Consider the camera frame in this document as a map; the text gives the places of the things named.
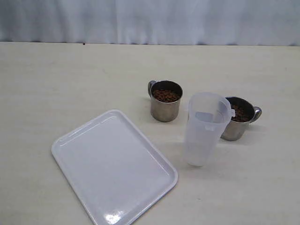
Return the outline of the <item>white plastic tray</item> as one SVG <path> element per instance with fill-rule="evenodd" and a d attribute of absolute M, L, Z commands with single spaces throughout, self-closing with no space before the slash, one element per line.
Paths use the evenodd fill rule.
<path fill-rule="evenodd" d="M 52 156 L 96 225 L 129 225 L 178 181 L 174 166 L 120 110 L 57 139 Z"/>

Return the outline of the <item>clear plastic container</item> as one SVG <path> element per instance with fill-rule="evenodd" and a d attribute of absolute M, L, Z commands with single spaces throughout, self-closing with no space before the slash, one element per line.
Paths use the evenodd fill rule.
<path fill-rule="evenodd" d="M 184 139 L 189 165 L 205 164 L 234 115 L 230 102 L 221 95 L 198 92 L 190 98 Z"/>

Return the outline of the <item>steel cup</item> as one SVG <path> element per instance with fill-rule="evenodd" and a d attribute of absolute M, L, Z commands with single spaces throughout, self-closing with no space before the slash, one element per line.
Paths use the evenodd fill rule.
<path fill-rule="evenodd" d="M 240 97 L 226 97 L 226 99 L 235 111 L 235 116 L 232 116 L 221 138 L 227 141 L 236 141 L 243 136 L 250 123 L 259 119 L 262 109 Z"/>
<path fill-rule="evenodd" d="M 161 80 L 148 83 L 150 113 L 160 122 L 170 122 L 177 118 L 183 90 L 173 81 Z"/>

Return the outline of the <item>white curtain backdrop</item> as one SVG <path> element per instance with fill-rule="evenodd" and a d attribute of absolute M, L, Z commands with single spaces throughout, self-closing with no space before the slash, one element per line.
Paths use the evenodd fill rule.
<path fill-rule="evenodd" d="M 3 0 L 0 39 L 298 46 L 300 3 L 297 0 Z"/>

